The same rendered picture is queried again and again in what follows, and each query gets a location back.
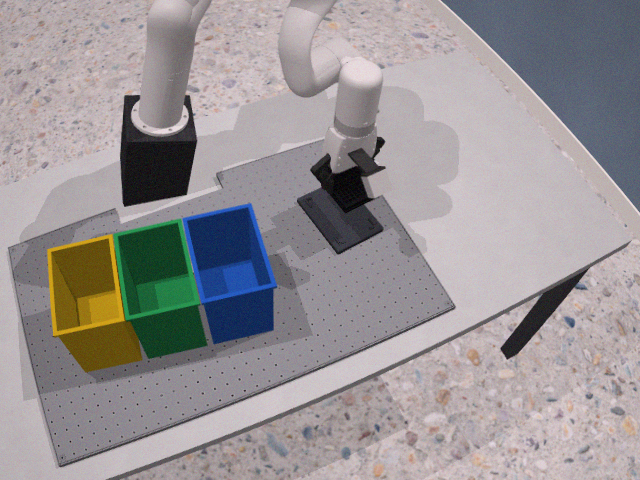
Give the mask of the yellow open-top bin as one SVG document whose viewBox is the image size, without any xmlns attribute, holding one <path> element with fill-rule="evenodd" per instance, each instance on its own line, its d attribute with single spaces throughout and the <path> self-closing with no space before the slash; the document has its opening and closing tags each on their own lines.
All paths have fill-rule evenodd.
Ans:
<svg viewBox="0 0 640 480">
<path fill-rule="evenodd" d="M 141 361 L 139 339 L 125 319 L 113 235 L 47 254 L 54 338 L 85 372 Z"/>
</svg>

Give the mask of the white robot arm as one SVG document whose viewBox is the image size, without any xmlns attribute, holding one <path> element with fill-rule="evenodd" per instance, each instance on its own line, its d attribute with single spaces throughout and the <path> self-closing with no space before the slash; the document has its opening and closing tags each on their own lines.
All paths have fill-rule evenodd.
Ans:
<svg viewBox="0 0 640 480">
<path fill-rule="evenodd" d="M 195 36 L 211 2 L 155 0 L 152 4 L 140 103 L 131 112 L 141 132 L 167 137 L 186 127 L 189 113 L 184 100 Z M 291 0 L 279 33 L 279 57 L 285 81 L 299 97 L 313 97 L 338 83 L 334 126 L 345 136 L 361 138 L 374 130 L 383 73 L 345 39 L 332 38 L 311 49 L 316 29 L 336 2 Z M 363 171 L 368 198 L 393 190 L 386 167 L 378 166 L 362 148 L 348 156 Z"/>
</svg>

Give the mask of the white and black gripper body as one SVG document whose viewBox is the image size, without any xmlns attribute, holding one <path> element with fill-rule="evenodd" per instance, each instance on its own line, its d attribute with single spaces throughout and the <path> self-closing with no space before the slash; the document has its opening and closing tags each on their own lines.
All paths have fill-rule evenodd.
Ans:
<svg viewBox="0 0 640 480">
<path fill-rule="evenodd" d="M 330 166 L 332 173 L 340 173 L 356 166 L 348 156 L 348 153 L 362 148 L 372 158 L 376 149 L 376 142 L 376 123 L 372 133 L 361 138 L 353 138 L 341 134 L 332 123 L 324 139 L 321 159 L 328 153 L 331 156 Z"/>
</svg>

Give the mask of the green open-top bin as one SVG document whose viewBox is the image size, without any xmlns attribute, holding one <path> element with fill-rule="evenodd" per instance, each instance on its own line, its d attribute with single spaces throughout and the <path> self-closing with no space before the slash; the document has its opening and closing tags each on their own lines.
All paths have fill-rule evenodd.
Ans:
<svg viewBox="0 0 640 480">
<path fill-rule="evenodd" d="M 208 346 L 182 220 L 113 235 L 125 319 L 148 359 Z"/>
</svg>

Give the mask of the blue open-top bin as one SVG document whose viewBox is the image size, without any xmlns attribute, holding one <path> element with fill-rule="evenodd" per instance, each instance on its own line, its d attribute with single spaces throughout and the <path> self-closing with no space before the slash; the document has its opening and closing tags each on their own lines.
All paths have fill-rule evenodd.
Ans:
<svg viewBox="0 0 640 480">
<path fill-rule="evenodd" d="M 182 219 L 213 343 L 273 331 L 277 284 L 252 204 Z"/>
</svg>

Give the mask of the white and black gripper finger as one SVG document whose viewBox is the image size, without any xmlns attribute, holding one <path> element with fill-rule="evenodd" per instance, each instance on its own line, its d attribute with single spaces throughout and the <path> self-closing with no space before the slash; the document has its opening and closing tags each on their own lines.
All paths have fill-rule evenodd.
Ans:
<svg viewBox="0 0 640 480">
<path fill-rule="evenodd" d="M 374 155 L 372 157 L 372 159 L 375 161 L 375 156 L 380 152 L 380 148 L 382 148 L 382 146 L 384 145 L 385 140 L 382 137 L 377 137 L 377 142 L 376 142 L 376 149 L 374 152 Z"/>
<path fill-rule="evenodd" d="M 312 168 L 312 172 L 321 179 L 321 187 L 326 190 L 330 195 L 333 193 L 334 180 L 333 178 L 337 173 L 329 174 L 327 170 L 330 168 L 331 156 L 327 153 L 322 159 L 320 159 Z M 324 169 L 323 169 L 324 168 Z M 332 169 L 331 169 L 332 170 Z"/>
</svg>

